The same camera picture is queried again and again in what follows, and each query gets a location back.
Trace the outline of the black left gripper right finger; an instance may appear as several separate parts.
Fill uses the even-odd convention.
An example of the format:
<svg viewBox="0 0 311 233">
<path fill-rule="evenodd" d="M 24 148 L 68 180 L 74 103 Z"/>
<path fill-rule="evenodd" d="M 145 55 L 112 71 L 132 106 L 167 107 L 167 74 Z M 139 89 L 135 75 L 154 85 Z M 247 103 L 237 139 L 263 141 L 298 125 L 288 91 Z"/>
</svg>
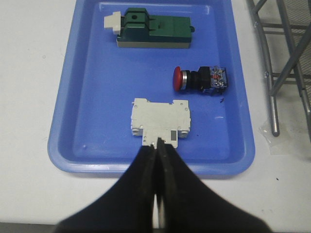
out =
<svg viewBox="0 0 311 233">
<path fill-rule="evenodd" d="M 166 233 L 269 233 L 260 218 L 207 187 L 172 145 L 157 140 L 157 197 Z"/>
</svg>

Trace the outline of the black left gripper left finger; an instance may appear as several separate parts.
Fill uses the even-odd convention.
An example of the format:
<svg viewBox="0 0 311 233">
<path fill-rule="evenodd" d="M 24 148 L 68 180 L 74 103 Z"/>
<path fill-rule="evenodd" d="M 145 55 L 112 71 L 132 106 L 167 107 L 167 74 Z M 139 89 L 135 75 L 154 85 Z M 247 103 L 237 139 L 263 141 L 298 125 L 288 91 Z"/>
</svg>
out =
<svg viewBox="0 0 311 233">
<path fill-rule="evenodd" d="M 95 202 L 56 225 L 58 233 L 151 233 L 154 147 L 142 146 L 120 179 Z"/>
</svg>

